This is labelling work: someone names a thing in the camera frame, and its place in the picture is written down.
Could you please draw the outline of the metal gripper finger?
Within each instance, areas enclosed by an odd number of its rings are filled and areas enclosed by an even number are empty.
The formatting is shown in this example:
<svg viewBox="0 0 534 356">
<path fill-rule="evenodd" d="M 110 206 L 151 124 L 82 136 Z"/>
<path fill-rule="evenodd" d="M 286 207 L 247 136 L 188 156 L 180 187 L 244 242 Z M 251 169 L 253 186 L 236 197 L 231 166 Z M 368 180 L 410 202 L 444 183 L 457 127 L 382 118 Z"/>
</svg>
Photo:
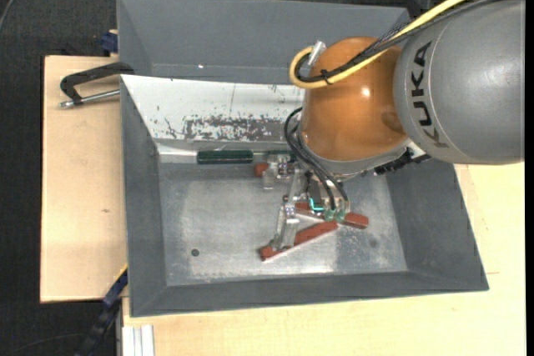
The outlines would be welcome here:
<svg viewBox="0 0 534 356">
<path fill-rule="evenodd" d="M 263 189 L 274 189 L 277 184 L 287 181 L 293 173 L 294 166 L 292 163 L 267 163 L 262 172 Z"/>
<path fill-rule="evenodd" d="M 280 207 L 276 222 L 275 235 L 270 241 L 270 247 L 274 251 L 282 251 L 292 248 L 300 221 L 295 214 L 295 206 L 284 204 Z"/>
</svg>

